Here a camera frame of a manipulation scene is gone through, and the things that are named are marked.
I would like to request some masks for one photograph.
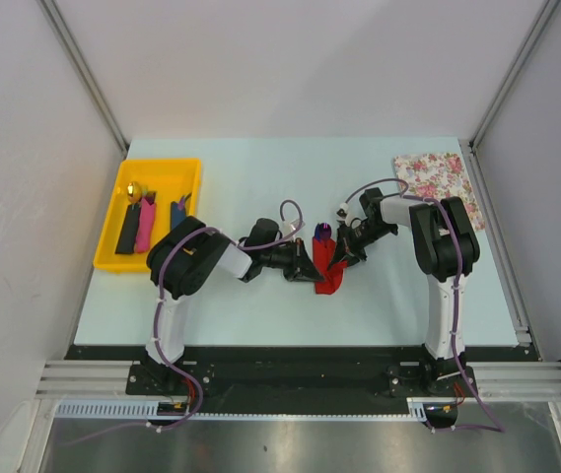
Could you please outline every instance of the yellow bin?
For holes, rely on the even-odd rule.
[[[136,181],[150,191],[155,191],[155,223],[151,232],[151,247],[166,236],[171,229],[171,202],[192,194],[186,202],[188,215],[195,215],[201,162],[196,158],[184,160],[126,160],[120,164],[111,200],[106,211],[101,239],[94,256],[94,267],[115,273],[148,273],[148,251],[139,254],[115,254],[122,223],[129,205],[126,189]]]

